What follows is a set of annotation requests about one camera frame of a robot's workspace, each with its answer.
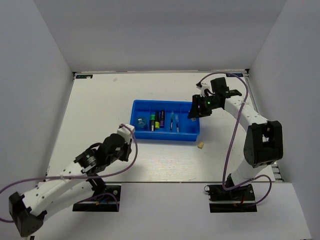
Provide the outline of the green ink pen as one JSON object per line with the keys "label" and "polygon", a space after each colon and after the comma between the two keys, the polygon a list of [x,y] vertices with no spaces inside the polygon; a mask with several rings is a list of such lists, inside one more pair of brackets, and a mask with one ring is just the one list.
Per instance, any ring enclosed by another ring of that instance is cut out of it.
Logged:
{"label": "green ink pen", "polygon": [[179,127],[179,116],[178,114],[175,115],[175,125],[176,125],[176,132],[180,132],[180,127]]}

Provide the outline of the blue ink pen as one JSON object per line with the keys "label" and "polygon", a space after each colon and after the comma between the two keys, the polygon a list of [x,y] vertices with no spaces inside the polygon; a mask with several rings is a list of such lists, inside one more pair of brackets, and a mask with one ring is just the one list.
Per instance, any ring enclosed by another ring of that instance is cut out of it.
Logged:
{"label": "blue ink pen", "polygon": [[172,111],[171,114],[170,114],[170,132],[172,132],[173,130],[173,121],[174,121],[174,112]]}

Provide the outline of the purple cap black highlighter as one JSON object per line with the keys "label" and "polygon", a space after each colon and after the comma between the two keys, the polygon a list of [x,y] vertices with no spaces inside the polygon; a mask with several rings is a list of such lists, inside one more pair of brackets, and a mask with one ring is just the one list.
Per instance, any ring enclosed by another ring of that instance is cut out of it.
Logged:
{"label": "purple cap black highlighter", "polygon": [[160,118],[159,118],[159,127],[164,128],[165,127],[165,117],[166,112],[164,110],[160,111]]}

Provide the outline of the yellow cap black highlighter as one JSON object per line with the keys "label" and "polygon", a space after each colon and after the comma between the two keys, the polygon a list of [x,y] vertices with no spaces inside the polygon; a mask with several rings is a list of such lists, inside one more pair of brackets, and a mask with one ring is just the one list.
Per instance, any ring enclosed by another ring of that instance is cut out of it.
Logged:
{"label": "yellow cap black highlighter", "polygon": [[159,129],[160,128],[160,113],[159,113],[159,111],[155,112],[154,122],[155,122],[155,128]]}

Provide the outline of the green cap black highlighter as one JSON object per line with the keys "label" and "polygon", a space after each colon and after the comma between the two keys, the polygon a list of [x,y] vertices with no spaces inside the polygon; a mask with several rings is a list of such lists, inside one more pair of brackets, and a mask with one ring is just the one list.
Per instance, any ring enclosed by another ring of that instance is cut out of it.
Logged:
{"label": "green cap black highlighter", "polygon": [[149,130],[152,132],[155,131],[155,120],[156,120],[156,116],[154,114],[150,115]]}

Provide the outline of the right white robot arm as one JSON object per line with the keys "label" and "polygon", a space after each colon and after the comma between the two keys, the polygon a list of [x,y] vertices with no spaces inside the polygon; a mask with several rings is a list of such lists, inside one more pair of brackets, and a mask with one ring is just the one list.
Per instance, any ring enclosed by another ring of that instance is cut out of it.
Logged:
{"label": "right white robot arm", "polygon": [[210,84],[198,82],[200,94],[192,97],[188,119],[208,117],[215,109],[223,109],[232,115],[235,126],[231,142],[235,140],[238,127],[246,131],[243,146],[244,159],[232,173],[222,173],[222,187],[226,195],[236,200],[244,193],[244,185],[262,177],[261,171],[284,154],[283,128],[279,121],[271,121],[247,104],[248,94],[230,89],[226,79],[219,77]]}

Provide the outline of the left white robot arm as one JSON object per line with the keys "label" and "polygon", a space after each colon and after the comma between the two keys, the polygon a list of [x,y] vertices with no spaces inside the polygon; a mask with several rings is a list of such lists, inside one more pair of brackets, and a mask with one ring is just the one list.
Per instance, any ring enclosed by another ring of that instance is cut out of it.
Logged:
{"label": "left white robot arm", "polygon": [[24,193],[14,192],[8,198],[9,214],[19,235],[24,238],[38,231],[52,215],[71,205],[114,197],[107,191],[99,175],[115,161],[128,162],[135,135],[118,129],[103,142],[90,145],[66,166],[58,176],[45,181]]}

